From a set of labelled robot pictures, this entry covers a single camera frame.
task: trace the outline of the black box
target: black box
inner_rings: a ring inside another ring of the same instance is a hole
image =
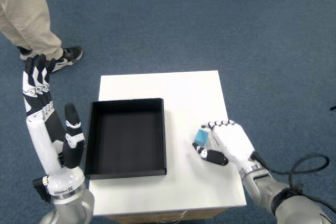
[[[93,102],[89,125],[89,179],[167,173],[163,99]]]

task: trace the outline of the black sneaker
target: black sneaker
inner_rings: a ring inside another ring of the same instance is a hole
[[[83,50],[80,47],[69,47],[63,49],[63,55],[56,60],[55,67],[52,72],[56,72],[65,66],[71,66],[82,58]]]
[[[21,60],[27,60],[28,58],[33,58],[35,55],[33,55],[33,50],[27,50],[23,47],[17,47],[17,49],[20,50],[20,59]]]

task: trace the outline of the blue block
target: blue block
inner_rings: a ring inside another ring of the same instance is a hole
[[[195,138],[195,143],[204,147],[206,140],[208,139],[208,132],[201,129],[198,130]]]

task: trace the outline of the khaki pants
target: khaki pants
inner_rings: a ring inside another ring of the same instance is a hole
[[[48,60],[63,54],[61,41],[50,31],[46,0],[0,0],[0,31],[15,46],[45,54]]]

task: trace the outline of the white table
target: white table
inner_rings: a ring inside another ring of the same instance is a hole
[[[99,101],[163,98],[167,175],[91,180],[94,215],[120,216],[246,204],[234,165],[200,159],[192,142],[201,124],[227,119],[217,71],[102,76]]]

